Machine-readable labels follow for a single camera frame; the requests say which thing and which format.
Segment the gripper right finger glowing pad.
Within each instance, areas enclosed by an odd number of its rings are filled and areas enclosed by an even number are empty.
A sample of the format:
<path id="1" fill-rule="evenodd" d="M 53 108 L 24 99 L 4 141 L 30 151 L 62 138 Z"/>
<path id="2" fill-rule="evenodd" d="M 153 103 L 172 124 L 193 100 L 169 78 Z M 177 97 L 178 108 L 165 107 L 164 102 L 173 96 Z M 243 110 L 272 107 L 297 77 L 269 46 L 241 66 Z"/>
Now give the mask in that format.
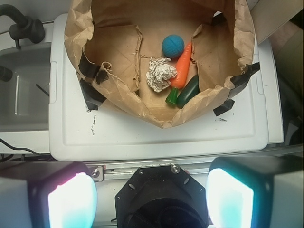
<path id="1" fill-rule="evenodd" d="M 206 201 L 215 228 L 302 228 L 303 158 L 217 157 L 207 176 Z"/>

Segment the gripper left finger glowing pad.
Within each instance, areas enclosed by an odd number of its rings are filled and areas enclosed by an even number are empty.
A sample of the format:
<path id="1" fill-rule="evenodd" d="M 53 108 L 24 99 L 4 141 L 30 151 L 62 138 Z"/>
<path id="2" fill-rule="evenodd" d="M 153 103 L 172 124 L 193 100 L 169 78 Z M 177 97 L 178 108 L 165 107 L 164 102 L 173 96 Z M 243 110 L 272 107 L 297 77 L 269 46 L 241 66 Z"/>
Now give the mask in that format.
<path id="1" fill-rule="evenodd" d="M 0 165 L 2 228 L 91 228 L 96 209 L 96 185 L 83 162 Z"/>

